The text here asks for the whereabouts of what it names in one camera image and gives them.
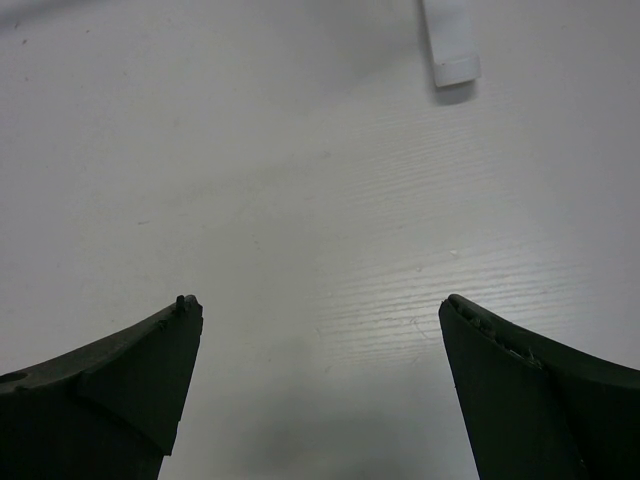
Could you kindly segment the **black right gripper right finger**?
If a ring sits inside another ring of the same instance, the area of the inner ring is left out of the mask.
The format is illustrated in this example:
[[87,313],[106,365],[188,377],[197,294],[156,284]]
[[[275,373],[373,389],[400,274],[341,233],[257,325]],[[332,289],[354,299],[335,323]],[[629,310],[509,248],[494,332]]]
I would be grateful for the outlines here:
[[638,371],[460,295],[438,316],[480,478],[638,478]]

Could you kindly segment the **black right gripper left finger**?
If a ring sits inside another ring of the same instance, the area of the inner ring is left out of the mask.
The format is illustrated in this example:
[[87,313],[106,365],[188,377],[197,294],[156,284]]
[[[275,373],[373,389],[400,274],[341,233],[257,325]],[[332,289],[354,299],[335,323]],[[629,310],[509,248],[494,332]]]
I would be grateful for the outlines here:
[[100,340],[1,377],[4,479],[155,479],[177,437],[203,329],[180,295]]

